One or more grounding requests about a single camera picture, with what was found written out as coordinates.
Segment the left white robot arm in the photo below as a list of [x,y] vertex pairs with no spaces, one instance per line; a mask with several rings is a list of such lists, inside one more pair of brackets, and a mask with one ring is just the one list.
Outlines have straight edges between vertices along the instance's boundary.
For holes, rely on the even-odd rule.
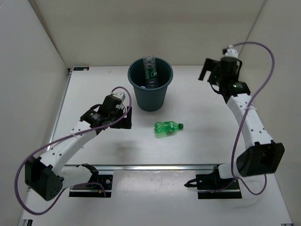
[[125,93],[107,95],[102,104],[92,106],[70,131],[71,138],[58,142],[38,158],[31,157],[25,163],[25,183],[44,200],[54,199],[61,190],[84,184],[87,188],[98,185],[98,170],[87,163],[71,169],[63,169],[69,159],[95,138],[104,125],[117,121],[115,129],[131,128],[131,113],[123,118]]

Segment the green label clear bottle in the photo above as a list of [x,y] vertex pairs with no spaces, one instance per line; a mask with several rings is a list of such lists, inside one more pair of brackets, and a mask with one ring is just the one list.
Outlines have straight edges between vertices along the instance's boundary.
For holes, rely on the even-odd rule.
[[145,72],[146,87],[148,89],[158,88],[158,73],[155,57],[153,55],[144,56],[143,67]]

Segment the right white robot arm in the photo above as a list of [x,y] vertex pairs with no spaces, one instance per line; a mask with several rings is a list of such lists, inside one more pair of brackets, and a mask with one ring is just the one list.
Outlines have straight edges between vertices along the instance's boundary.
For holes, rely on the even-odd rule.
[[266,131],[253,106],[250,89],[245,82],[239,81],[242,61],[224,56],[219,61],[206,59],[199,80],[210,72],[208,82],[218,86],[217,93],[222,95],[228,108],[239,124],[238,134],[243,136],[245,151],[238,157],[233,153],[231,162],[214,167],[213,172],[202,179],[192,179],[185,187],[204,186],[203,192],[218,192],[229,187],[236,179],[273,174],[284,155],[285,148],[277,143]]

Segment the green soda bottle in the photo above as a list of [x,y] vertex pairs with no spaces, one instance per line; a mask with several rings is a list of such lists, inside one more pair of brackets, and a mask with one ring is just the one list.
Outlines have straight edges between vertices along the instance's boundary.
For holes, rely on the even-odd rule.
[[172,135],[178,131],[183,130],[184,125],[175,121],[156,122],[154,124],[154,131],[159,135]]

